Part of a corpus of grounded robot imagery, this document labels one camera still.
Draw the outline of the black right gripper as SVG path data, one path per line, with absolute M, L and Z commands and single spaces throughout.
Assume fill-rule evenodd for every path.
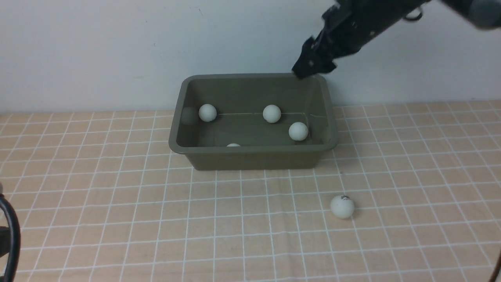
M 329 74 L 335 59 L 357 53 L 393 24 L 419 9 L 424 0 L 335 0 L 321 18 L 324 27 L 305 43 L 292 68 L 298 79 Z

